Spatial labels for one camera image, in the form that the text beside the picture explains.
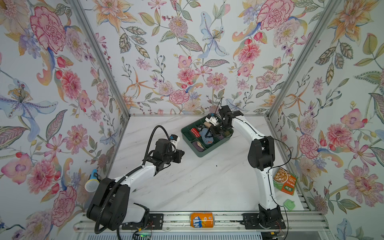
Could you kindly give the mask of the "blue orange green sock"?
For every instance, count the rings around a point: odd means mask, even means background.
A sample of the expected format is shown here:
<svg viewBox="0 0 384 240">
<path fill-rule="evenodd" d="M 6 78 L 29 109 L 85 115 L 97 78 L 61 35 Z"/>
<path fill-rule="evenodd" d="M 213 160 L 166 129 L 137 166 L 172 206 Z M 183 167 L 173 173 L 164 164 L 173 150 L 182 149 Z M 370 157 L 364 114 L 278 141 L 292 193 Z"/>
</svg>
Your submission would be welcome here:
<svg viewBox="0 0 384 240">
<path fill-rule="evenodd" d="M 208 128 L 203 128 L 200 131 L 200 135 L 205 145 L 211 145 L 214 143 L 214 136 Z"/>
</svg>

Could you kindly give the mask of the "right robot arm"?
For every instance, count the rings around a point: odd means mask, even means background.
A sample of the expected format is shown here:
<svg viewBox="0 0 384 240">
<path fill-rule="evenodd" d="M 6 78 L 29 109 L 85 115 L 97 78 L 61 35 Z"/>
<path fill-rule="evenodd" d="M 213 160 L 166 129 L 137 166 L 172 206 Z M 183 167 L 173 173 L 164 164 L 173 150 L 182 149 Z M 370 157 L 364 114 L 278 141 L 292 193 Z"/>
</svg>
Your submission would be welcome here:
<svg viewBox="0 0 384 240">
<path fill-rule="evenodd" d="M 258 223 L 265 229 L 272 227 L 283 218 L 273 185 L 275 139 L 262 134 L 241 111 L 231 111 L 229 106 L 221 107 L 218 115 L 208 115 L 206 122 L 211 124 L 209 129 L 213 135 L 235 129 L 250 143 L 248 162 L 255 170 L 260 193 Z"/>
</svg>

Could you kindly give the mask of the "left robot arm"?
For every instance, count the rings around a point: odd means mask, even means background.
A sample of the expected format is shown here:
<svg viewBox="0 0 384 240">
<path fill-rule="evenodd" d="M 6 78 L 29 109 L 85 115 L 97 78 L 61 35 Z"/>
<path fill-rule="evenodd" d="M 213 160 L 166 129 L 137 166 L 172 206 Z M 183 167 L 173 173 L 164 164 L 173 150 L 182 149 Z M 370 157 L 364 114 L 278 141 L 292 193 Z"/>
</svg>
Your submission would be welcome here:
<svg viewBox="0 0 384 240">
<path fill-rule="evenodd" d="M 159 139 L 155 150 L 145 157 L 140 165 L 120 178 L 101 180 L 87 211 L 87 218 L 95 222 L 96 234 L 105 230 L 116 231 L 121 225 L 133 225 L 143 229 L 150 221 L 149 208 L 130 203 L 130 194 L 144 182 L 156 176 L 171 163 L 181 163 L 184 151 L 177 149 L 180 138 L 171 135 Z"/>
</svg>

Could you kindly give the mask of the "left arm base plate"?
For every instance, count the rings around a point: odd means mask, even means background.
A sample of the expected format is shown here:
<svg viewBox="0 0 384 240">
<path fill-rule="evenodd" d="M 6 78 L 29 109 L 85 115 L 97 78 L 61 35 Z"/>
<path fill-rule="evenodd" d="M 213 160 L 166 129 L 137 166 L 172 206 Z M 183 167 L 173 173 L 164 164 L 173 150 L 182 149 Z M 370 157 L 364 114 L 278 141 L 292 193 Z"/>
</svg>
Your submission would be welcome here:
<svg viewBox="0 0 384 240">
<path fill-rule="evenodd" d="M 138 223 L 123 223 L 121 226 L 122 230 L 162 230 L 164 223 L 164 214 L 144 214 L 143 219 Z"/>
</svg>

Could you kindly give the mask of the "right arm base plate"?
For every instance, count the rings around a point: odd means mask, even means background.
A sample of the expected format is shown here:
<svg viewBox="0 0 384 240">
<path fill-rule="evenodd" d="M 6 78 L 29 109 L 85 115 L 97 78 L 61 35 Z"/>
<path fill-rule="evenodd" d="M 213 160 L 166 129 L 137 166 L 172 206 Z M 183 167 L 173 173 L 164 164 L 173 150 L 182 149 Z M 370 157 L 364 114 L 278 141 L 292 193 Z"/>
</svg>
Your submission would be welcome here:
<svg viewBox="0 0 384 240">
<path fill-rule="evenodd" d="M 242 224 L 246 230 L 285 230 L 287 228 L 282 215 L 268 219 L 259 213 L 244 213 L 242 214 Z"/>
</svg>

